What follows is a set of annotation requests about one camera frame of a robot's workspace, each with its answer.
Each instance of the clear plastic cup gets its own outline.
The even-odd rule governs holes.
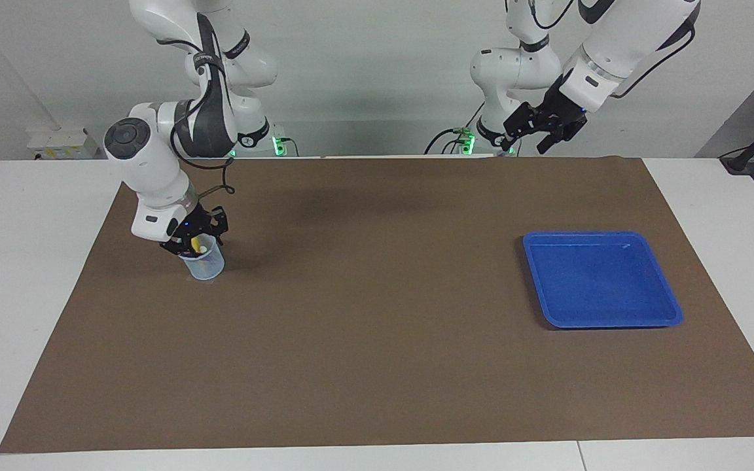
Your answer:
[[[206,253],[201,254],[197,258],[188,258],[180,256],[179,258],[185,262],[188,266],[188,270],[191,271],[192,277],[200,281],[209,281],[215,279],[219,274],[223,272],[225,268],[225,260],[223,254],[219,250],[217,239],[212,235],[201,234],[197,236],[200,241],[200,247],[204,247],[203,250]]]

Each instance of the blue plastic tray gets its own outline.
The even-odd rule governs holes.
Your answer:
[[[668,327],[683,321],[640,234],[532,232],[523,244],[543,313],[556,327]]]

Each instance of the white table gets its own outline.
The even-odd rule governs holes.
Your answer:
[[[754,349],[754,182],[716,161],[646,164]],[[0,162],[0,441],[118,185],[104,161]],[[0,456],[0,470],[67,468],[737,471],[754,469],[754,438]]]

